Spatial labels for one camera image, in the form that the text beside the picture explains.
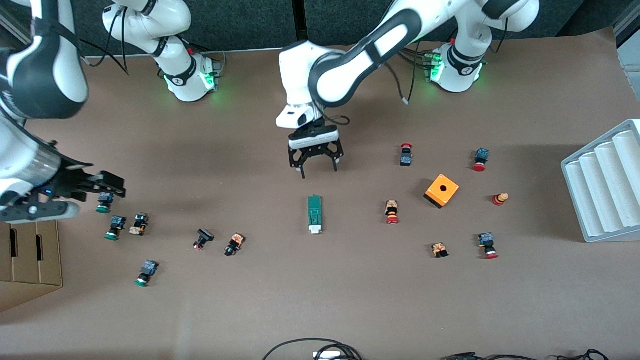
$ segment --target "electrical component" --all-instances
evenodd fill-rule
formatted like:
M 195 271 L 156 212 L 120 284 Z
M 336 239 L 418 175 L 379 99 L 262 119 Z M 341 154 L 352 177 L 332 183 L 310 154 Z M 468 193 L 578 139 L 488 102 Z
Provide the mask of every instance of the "electrical component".
M 111 228 L 107 231 L 104 238 L 111 241 L 117 241 L 120 236 L 120 230 L 124 229 L 124 225 L 127 223 L 127 218 L 125 217 L 112 217 L 111 218 Z
M 451 181 L 448 177 L 440 174 L 424 192 L 424 198 L 434 204 L 436 208 L 442 209 L 451 201 L 453 195 L 458 191 L 458 184 Z
M 449 252 L 447 248 L 444 246 L 444 243 L 437 243 L 431 246 L 431 251 L 433 251 L 433 255 L 436 258 L 446 258 L 449 256 Z
M 229 245 L 227 245 L 227 248 L 225 248 L 225 256 L 235 255 L 236 252 L 240 251 L 240 248 L 243 244 L 244 236 L 235 233 L 233 236 L 231 236 L 231 241 L 229 242 Z
M 474 170 L 477 172 L 484 171 L 486 162 L 489 161 L 489 150 L 483 148 L 478 149 L 474 160 L 476 161 Z
M 156 263 L 155 261 L 145 261 L 145 263 L 142 265 L 142 268 L 140 269 L 140 272 L 142 272 L 142 274 L 140 274 L 136 279 L 136 285 L 140 286 L 141 288 L 146 288 L 149 280 L 151 280 L 151 277 L 156 274 L 158 266 L 160 266 L 160 264 Z
M 493 205 L 502 206 L 504 205 L 504 203 L 507 201 L 508 198 L 509 198 L 508 193 L 499 193 L 498 195 L 495 195 L 493 197 L 492 199 Z
M 138 213 L 133 226 L 129 228 L 129 234 L 143 236 L 149 225 L 149 214 Z
M 398 223 L 398 201 L 387 200 L 385 215 L 387 216 L 387 224 L 395 225 Z
M 413 154 L 411 153 L 411 148 L 413 147 L 410 143 L 406 142 L 402 144 L 402 153 L 400 154 L 400 166 L 409 167 L 411 166 L 411 162 L 413 162 Z
M 111 204 L 113 203 L 113 194 L 112 193 L 100 193 L 98 196 L 98 207 L 95 208 L 95 212 L 100 214 L 108 214 L 111 212 Z
M 499 256 L 495 247 L 493 247 L 493 235 L 491 233 L 478 235 L 478 241 L 480 241 L 480 247 L 484 248 L 484 257 L 486 259 L 495 259 Z
M 318 195 L 307 199 L 309 232 L 319 234 L 322 232 L 322 198 Z
M 193 247 L 197 251 L 200 251 L 204 249 L 204 244 L 208 243 L 209 241 L 213 241 L 213 239 L 215 239 L 213 234 L 205 229 L 200 229 L 198 230 L 198 239 L 193 243 Z

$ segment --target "orange box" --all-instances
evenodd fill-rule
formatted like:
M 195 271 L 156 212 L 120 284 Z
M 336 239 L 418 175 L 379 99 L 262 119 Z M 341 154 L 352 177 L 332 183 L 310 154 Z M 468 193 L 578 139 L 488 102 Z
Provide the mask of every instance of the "orange box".
M 458 191 L 458 188 L 460 188 L 458 184 L 440 174 L 438 178 L 433 181 L 433 184 L 429 186 L 427 191 L 424 192 L 424 198 L 434 204 L 438 209 L 442 209 L 443 206 L 451 201 L 453 194 Z

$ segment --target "green led light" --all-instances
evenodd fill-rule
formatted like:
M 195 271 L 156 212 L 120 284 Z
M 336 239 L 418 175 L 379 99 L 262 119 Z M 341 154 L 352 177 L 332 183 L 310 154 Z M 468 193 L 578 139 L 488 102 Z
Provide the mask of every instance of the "green led light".
M 169 91 L 173 91 L 171 89 L 171 81 L 169 81 L 169 79 L 167 79 L 166 76 L 163 76 L 163 79 L 166 81 L 166 86 L 169 88 Z
M 431 80 L 439 81 L 440 76 L 442 76 L 442 70 L 444 70 L 444 62 L 438 57 L 437 59 L 434 57 L 434 60 L 438 61 L 438 65 L 436 65 L 431 71 Z
M 200 79 L 202 79 L 202 82 L 204 83 L 204 86 L 207 88 L 207 90 L 216 86 L 216 82 L 212 74 L 200 73 Z
M 474 79 L 474 81 L 477 81 L 480 78 L 480 70 L 482 70 L 482 63 L 478 65 L 478 72 L 476 72 L 476 78 Z

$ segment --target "white ribbed tray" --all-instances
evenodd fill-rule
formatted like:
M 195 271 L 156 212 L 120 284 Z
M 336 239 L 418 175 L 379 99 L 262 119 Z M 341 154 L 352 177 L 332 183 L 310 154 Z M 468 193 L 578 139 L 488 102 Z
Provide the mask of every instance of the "white ribbed tray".
M 589 242 L 640 240 L 640 119 L 616 126 L 562 162 Z

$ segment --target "brown table surface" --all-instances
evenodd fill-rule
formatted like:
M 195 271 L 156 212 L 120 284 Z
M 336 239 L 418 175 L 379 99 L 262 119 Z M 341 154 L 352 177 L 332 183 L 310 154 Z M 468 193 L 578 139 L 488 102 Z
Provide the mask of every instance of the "brown table surface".
M 448 94 L 416 75 L 410 106 L 386 70 L 345 114 L 334 173 L 287 164 L 289 131 L 278 51 L 233 53 L 220 91 L 181 103 L 150 58 L 87 69 L 91 89 L 72 120 L 28 128 L 60 150 L 126 179 L 112 215 L 149 212 L 139 238 L 103 238 L 109 215 L 90 197 L 60 224 L 65 287 L 0 315 L 3 359 L 261 359 L 276 344 L 333 338 L 370 359 L 575 355 L 593 347 L 636 359 L 640 243 L 584 243 L 560 161 L 640 116 L 610 29 L 573 38 L 507 41 L 480 80 Z M 391 61 L 403 90 L 412 68 Z M 399 145 L 414 145 L 410 168 Z M 487 171 L 470 169 L 491 151 Z M 422 198 L 443 173 L 460 185 L 444 209 Z M 508 192 L 501 208 L 490 196 Z M 323 197 L 324 234 L 307 231 L 307 196 Z M 399 202 L 400 224 L 383 215 Z M 216 240 L 191 244 L 199 228 Z M 476 235 L 495 235 L 484 260 Z M 246 236 L 238 255 L 224 248 Z M 450 256 L 434 259 L 443 241 Z M 134 280 L 161 266 L 149 288 Z M 321 344 L 273 359 L 310 359 Z

